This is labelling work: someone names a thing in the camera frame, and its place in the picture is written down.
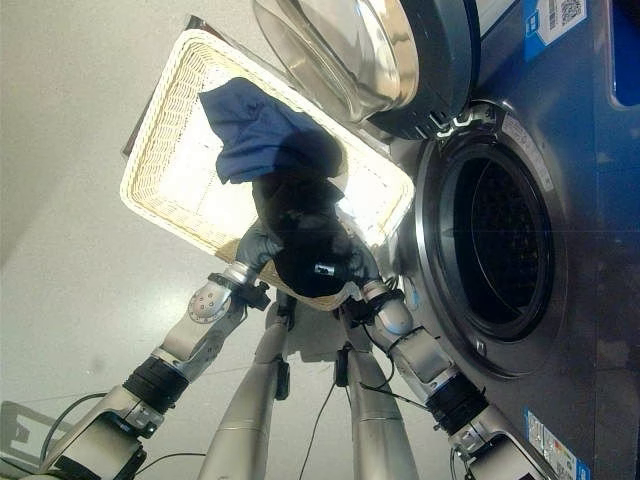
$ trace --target woven laundry basket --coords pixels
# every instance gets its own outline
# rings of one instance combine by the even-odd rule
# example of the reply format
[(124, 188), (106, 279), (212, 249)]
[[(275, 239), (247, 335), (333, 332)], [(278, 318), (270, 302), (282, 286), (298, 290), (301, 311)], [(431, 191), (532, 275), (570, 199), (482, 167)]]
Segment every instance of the woven laundry basket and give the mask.
[[(343, 173), (331, 179), (345, 194), (338, 216), (374, 251), (409, 210), (411, 179), (380, 151), (327, 116), (282, 79), (228, 43), (201, 30), (177, 40), (153, 94), (120, 187), (135, 213), (197, 247), (232, 262), (238, 240), (257, 219), (251, 184), (222, 185), (216, 174), (221, 140), (213, 133), (198, 93), (244, 77), (267, 94), (304, 111), (345, 153)], [(331, 297), (295, 295), (270, 262), (260, 278), (320, 310), (337, 308), (353, 285)]]

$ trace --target floor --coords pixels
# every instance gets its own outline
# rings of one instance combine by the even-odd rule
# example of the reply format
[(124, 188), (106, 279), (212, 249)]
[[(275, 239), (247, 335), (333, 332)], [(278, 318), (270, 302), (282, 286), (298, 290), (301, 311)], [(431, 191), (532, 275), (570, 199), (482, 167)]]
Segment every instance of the floor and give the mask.
[[(223, 268), (133, 214), (118, 196), (120, 150), (188, 14), (274, 57), (249, 0), (2, 0), (0, 13), (0, 450), (35, 468), (53, 419), (80, 396), (121, 383), (182, 316), (206, 276)], [(268, 479), (298, 477), (340, 345), (330, 317), (306, 311), (299, 323), (289, 357), (291, 395), (273, 411)], [(206, 451), (263, 329), (263, 315), (252, 313), (228, 339), (145, 443), (150, 460)], [(410, 395), (400, 379), (392, 387)], [(88, 408), (79, 407), (69, 422)], [(421, 478), (449, 478), (445, 436), (424, 412), (400, 409)], [(143, 475), (195, 478), (199, 465), (198, 458), (172, 458)], [(19, 472), (0, 464), (0, 473)], [(304, 478), (352, 475), (348, 404), (338, 389)]]

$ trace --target dryer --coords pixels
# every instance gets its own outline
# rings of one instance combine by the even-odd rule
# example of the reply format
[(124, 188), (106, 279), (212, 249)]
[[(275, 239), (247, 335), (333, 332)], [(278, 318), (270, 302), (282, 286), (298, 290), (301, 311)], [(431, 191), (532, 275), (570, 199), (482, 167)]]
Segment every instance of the dryer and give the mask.
[(566, 478), (640, 479), (637, 2), (255, 11), (307, 96), (422, 141), (397, 267), (416, 318)]

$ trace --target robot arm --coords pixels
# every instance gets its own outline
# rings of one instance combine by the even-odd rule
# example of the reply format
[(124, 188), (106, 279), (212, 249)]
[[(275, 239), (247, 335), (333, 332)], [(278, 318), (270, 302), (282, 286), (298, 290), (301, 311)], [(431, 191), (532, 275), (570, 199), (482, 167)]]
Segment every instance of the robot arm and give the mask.
[(242, 261), (209, 276), (162, 344), (55, 444), (35, 478), (133, 478), (146, 458), (138, 438), (150, 438), (160, 427), (166, 411), (245, 319), (247, 306), (264, 310), (269, 304), (267, 285), (253, 283), (278, 250), (259, 226), (252, 227), (238, 248)]
[(375, 312), (372, 338), (391, 357), (421, 403), (470, 464), (475, 480), (555, 480), (556, 474), (517, 429), (462, 373), (402, 298), (380, 280), (362, 287)]

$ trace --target washing machine door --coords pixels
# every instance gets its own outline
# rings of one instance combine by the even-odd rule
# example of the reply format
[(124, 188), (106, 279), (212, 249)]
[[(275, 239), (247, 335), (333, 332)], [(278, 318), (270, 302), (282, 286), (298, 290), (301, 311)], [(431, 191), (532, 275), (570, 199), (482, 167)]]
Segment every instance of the washing machine door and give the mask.
[(474, 0), (254, 0), (260, 27), (306, 96), (339, 121), (431, 138), (474, 87)]

